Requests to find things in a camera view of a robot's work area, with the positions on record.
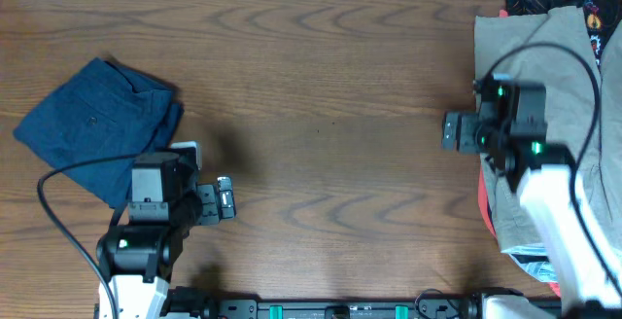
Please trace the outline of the khaki beige shorts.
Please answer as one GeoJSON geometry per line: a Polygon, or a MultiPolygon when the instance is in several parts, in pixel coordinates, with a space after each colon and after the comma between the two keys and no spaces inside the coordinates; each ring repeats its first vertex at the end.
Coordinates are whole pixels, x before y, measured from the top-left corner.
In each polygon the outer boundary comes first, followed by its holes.
{"type": "Polygon", "coordinates": [[[497,67],[514,79],[546,86],[547,139],[566,144],[577,154],[593,113],[593,91],[581,64],[565,46],[587,61],[596,75],[602,100],[599,125],[579,172],[591,208],[607,240],[621,247],[621,30],[605,46],[601,67],[596,64],[581,9],[556,8],[542,15],[508,18],[479,17],[474,26],[475,76],[481,78],[505,53],[522,46],[497,67]]]}

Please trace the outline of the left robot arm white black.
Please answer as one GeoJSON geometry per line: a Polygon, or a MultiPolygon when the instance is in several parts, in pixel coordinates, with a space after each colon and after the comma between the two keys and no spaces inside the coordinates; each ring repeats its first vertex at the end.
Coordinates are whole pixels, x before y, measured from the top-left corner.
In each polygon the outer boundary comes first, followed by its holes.
{"type": "Polygon", "coordinates": [[[100,318],[216,318],[217,305],[204,292],[170,287],[175,262],[196,226],[236,216],[232,181],[191,180],[167,193],[161,184],[133,188],[129,221],[109,228],[97,245],[107,281],[99,289],[100,318]]]}

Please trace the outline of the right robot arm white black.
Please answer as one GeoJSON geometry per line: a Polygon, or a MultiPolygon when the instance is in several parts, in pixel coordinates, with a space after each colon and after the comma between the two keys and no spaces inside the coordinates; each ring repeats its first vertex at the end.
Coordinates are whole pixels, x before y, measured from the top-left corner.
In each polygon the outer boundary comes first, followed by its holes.
{"type": "Polygon", "coordinates": [[[586,202],[578,163],[546,143],[542,115],[448,112],[441,145],[486,154],[535,225],[557,275],[564,318],[618,318],[621,262],[586,202]]]}

